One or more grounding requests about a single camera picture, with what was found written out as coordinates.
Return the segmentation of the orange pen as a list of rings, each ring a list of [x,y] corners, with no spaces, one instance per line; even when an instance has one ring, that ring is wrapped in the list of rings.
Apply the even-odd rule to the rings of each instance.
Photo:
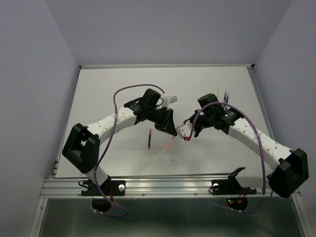
[[[174,141],[174,139],[176,138],[176,136],[172,136],[172,138],[170,139],[170,141],[167,143],[165,149],[164,149],[164,152],[166,152],[169,147],[171,146],[172,142]]]

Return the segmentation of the purple pen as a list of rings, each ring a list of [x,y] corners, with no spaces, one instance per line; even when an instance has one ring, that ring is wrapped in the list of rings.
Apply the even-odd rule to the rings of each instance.
[[[228,90],[225,90],[225,99],[224,99],[224,102],[227,104],[228,103],[228,99],[229,99],[229,92]]]

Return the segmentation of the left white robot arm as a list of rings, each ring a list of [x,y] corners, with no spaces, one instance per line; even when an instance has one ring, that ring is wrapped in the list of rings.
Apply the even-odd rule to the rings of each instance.
[[[109,175],[100,167],[100,146],[110,143],[113,136],[143,121],[154,123],[155,129],[171,136],[177,131],[170,104],[176,96],[167,96],[149,88],[142,97],[125,103],[115,112],[95,123],[74,125],[62,150],[62,155],[82,174],[93,182],[93,189],[100,195],[110,188]]]

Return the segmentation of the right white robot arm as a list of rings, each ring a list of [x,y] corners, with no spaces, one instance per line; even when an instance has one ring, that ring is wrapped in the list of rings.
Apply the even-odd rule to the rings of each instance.
[[[198,137],[206,128],[223,131],[240,141],[261,159],[261,165],[267,164],[272,172],[262,171],[259,185],[263,190],[271,189],[282,198],[290,197],[309,178],[308,158],[300,148],[292,150],[283,146],[256,128],[250,118],[239,109],[229,106],[224,110],[215,94],[200,97],[201,109],[196,110],[189,121],[191,137]]]

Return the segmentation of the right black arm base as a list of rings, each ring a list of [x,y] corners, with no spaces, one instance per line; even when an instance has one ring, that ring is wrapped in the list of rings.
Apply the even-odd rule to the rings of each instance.
[[[226,202],[232,210],[243,212],[248,206],[247,195],[257,194],[256,188],[243,188],[236,180],[237,175],[245,167],[239,167],[228,175],[226,179],[219,179],[211,182],[208,192],[212,195],[226,195]]]

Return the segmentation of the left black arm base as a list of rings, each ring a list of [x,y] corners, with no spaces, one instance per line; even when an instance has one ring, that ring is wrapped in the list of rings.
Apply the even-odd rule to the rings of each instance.
[[[78,185],[81,187],[81,195],[83,197],[92,197],[92,208],[95,209],[96,212],[100,214],[110,214],[109,210],[114,205],[104,199],[97,186],[91,180],[78,181]],[[122,197],[125,195],[126,181],[112,180],[110,177],[100,185],[100,189],[111,202],[114,202],[114,197]]]

